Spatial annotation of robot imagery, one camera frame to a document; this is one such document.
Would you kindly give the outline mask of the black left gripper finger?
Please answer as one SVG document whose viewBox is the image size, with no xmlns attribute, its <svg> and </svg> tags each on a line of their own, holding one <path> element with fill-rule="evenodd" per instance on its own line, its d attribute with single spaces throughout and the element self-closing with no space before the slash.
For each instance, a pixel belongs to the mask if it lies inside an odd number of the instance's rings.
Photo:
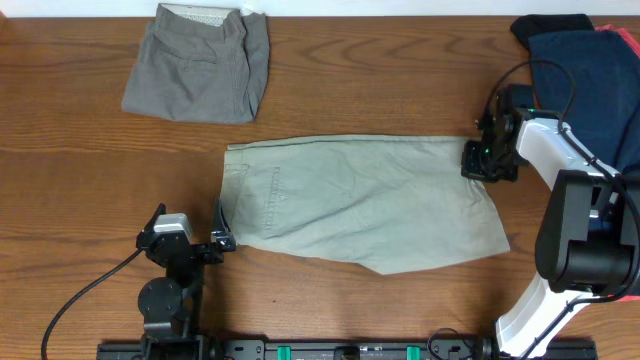
<svg viewBox="0 0 640 360">
<path fill-rule="evenodd" d="M 215 243 L 229 243 L 231 241 L 231 230 L 224 216 L 220 198 L 217 198 L 214 204 L 210 239 Z"/>
<path fill-rule="evenodd" d="M 161 215 L 165 215 L 166 214 L 166 206 L 164 203 L 160 203 L 158 205 L 158 207 L 156 208 L 154 214 L 152 215 L 151 219 L 146 223 L 146 225 L 144 226 L 142 233 L 144 234 L 151 234 L 154 233 L 154 226 L 157 222 L 157 220 L 159 219 L 159 217 Z"/>
</svg>

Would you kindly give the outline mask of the light khaki shorts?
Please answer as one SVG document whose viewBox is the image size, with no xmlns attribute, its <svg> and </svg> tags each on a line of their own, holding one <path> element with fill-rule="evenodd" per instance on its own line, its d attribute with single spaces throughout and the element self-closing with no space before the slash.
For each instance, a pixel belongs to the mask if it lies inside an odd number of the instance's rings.
<svg viewBox="0 0 640 360">
<path fill-rule="evenodd" d="M 335 135 L 230 146 L 221 201 L 238 241 L 383 275 L 509 250 L 456 136 Z"/>
</svg>

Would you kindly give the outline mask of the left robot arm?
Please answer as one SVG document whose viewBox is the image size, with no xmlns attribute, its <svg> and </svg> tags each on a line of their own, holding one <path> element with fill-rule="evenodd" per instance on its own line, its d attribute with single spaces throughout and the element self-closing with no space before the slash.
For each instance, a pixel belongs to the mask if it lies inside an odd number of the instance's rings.
<svg viewBox="0 0 640 360">
<path fill-rule="evenodd" d="M 183 213 L 169 214 L 161 204 L 136 238 L 136 247 L 165 275 L 149 281 L 138 296 L 144 318 L 144 359 L 222 359 L 219 342 L 199 330 L 204 270 L 221 264 L 236 241 L 220 199 L 215 201 L 210 241 L 191 241 L 192 227 Z"/>
</svg>

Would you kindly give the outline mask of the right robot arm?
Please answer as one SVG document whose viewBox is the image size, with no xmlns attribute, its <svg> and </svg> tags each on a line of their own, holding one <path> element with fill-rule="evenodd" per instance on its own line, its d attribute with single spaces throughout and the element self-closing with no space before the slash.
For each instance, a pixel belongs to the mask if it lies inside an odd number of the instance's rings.
<svg viewBox="0 0 640 360">
<path fill-rule="evenodd" d="M 535 244 L 536 273 L 476 344 L 476 359 L 582 359 L 553 337 L 580 310 L 639 294 L 639 181 L 598 160 L 559 112 L 536 108 L 528 85 L 494 87 L 481 137 L 465 144 L 462 176 L 514 182 L 533 167 L 551 190 Z"/>
</svg>

